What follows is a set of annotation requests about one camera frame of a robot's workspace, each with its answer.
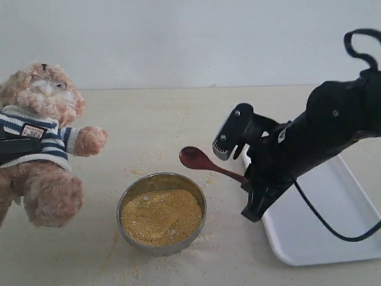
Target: beige tabletop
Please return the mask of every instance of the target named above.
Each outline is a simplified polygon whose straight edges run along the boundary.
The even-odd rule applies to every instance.
[[[220,162],[211,143],[240,102],[278,121],[305,108],[313,86],[151,91],[83,91],[88,110],[75,126],[98,125],[110,139],[104,152],[71,158],[85,184],[85,205],[63,229],[36,229],[22,206],[12,206],[0,229],[1,286],[226,285],[379,286],[381,260],[294,268],[273,254],[262,222],[241,216],[247,194],[216,173],[183,167],[186,145],[203,149],[216,163],[243,172],[242,160]],[[374,205],[381,207],[381,148],[369,139],[344,159]],[[123,191],[143,175],[176,172],[198,183],[208,213],[200,237],[182,254],[143,255],[119,234],[116,207]]]

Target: teddy bear head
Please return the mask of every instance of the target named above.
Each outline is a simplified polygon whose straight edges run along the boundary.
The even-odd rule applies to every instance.
[[[16,105],[61,127],[80,117],[86,102],[60,66],[32,63],[0,85],[2,107]]]

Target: striped shirt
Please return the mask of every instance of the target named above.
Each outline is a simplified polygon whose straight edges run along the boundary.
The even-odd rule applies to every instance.
[[[0,168],[43,160],[53,162],[64,170],[71,171],[67,153],[74,153],[74,145],[80,129],[60,128],[57,120],[36,117],[27,110],[14,105],[5,106],[0,111],[0,125],[4,126],[4,131],[11,134],[40,138],[42,147],[40,153],[22,156],[1,165]]]

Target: brown teddy bear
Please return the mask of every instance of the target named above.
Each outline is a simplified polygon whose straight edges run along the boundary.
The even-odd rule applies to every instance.
[[[65,226],[83,204],[83,184],[72,173],[68,154],[98,154],[107,132],[68,127],[86,102],[59,66],[33,63],[12,74],[0,85],[0,102],[4,131],[38,138],[42,150],[0,165],[0,226],[12,201],[21,197],[35,226]]]

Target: metal bowl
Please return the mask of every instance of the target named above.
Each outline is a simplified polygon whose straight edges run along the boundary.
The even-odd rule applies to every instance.
[[[165,192],[170,189],[184,189],[186,191],[189,191],[192,195],[195,196],[202,210],[201,224],[198,226],[195,232],[192,233],[185,240],[176,244],[165,246],[165,247],[148,246],[133,240],[128,235],[128,233],[123,229],[121,224],[121,210],[123,206],[126,203],[133,200],[134,198],[136,198],[138,195],[144,194],[146,192],[151,192],[151,191]],[[180,253],[182,250],[189,247],[193,243],[193,241],[197,238],[197,236],[201,232],[201,229],[204,227],[206,213],[207,213],[207,203],[206,203],[205,195],[201,191],[200,187],[197,186],[197,184],[194,181],[190,180],[189,178],[183,175],[176,174],[176,173],[154,173],[154,174],[140,178],[131,186],[129,186],[128,189],[123,193],[117,207],[117,220],[118,220],[120,232],[122,236],[124,237],[124,239],[129,244],[131,244],[136,249],[146,254],[150,254],[155,257],[160,257],[160,256],[171,256],[173,254]]]

